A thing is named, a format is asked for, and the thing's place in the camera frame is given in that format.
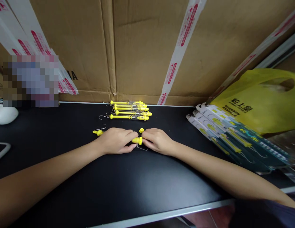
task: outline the person's left hand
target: person's left hand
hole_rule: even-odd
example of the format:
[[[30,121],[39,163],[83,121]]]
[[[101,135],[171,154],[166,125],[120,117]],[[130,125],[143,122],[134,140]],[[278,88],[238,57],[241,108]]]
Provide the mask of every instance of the person's left hand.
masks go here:
[[[123,154],[131,152],[136,147],[136,144],[125,146],[136,137],[138,133],[133,130],[110,128],[92,143],[98,144],[98,149],[104,154]]]

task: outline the yellow plastic bag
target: yellow plastic bag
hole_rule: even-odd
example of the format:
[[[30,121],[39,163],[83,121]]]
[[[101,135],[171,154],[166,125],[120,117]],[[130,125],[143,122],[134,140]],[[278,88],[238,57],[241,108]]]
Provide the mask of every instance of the yellow plastic bag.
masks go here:
[[[293,88],[287,91],[282,83],[290,79]],[[211,104],[260,134],[295,129],[295,73],[276,69],[246,71]]]

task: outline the black tabletop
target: black tabletop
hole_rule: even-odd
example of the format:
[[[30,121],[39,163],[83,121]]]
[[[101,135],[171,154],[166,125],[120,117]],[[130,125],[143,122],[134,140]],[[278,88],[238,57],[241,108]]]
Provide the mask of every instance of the black tabletop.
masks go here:
[[[20,108],[17,119],[0,125],[0,142],[11,144],[0,159],[0,178],[97,138],[92,131],[117,127],[163,129],[173,140],[227,160],[186,119],[187,107],[150,106],[148,121],[99,120],[103,104],[61,103],[56,108]],[[295,186],[280,171],[264,176],[279,188]],[[229,199],[231,196],[185,163],[136,148],[105,155],[67,179],[12,227],[90,227]]]

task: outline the table edge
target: table edge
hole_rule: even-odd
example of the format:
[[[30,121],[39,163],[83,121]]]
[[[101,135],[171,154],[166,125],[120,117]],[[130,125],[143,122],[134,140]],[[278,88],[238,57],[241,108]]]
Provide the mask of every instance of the table edge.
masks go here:
[[[75,102],[75,101],[59,101],[60,103],[75,103],[75,104],[96,104],[96,105],[104,105],[105,103],[95,103],[95,102]],[[193,106],[179,106],[179,105],[157,105],[157,104],[148,104],[148,106],[161,106],[161,107],[186,107],[192,108]]]
[[[281,190],[284,193],[292,193],[292,192],[295,192],[295,186],[282,188]],[[156,221],[160,221],[164,219],[174,218],[174,217],[185,215],[185,214],[191,214],[191,213],[195,213],[199,211],[205,211],[205,210],[214,209],[214,208],[218,208],[222,206],[227,206],[227,205],[231,205],[234,201],[235,199],[226,199],[226,200],[216,201],[212,203],[177,209],[173,211],[161,212],[161,213],[142,216],[138,218],[131,218],[131,219],[122,220],[118,222],[92,226],[90,228],[101,228],[101,227],[102,228],[126,228],[126,227],[141,225],[145,223],[156,222]]]

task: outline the white mouse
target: white mouse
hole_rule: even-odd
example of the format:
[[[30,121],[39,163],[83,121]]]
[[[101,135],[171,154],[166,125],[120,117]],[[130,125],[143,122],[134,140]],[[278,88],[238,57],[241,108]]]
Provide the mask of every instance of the white mouse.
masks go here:
[[[18,110],[15,107],[3,107],[0,104],[0,124],[9,124],[18,116]]]

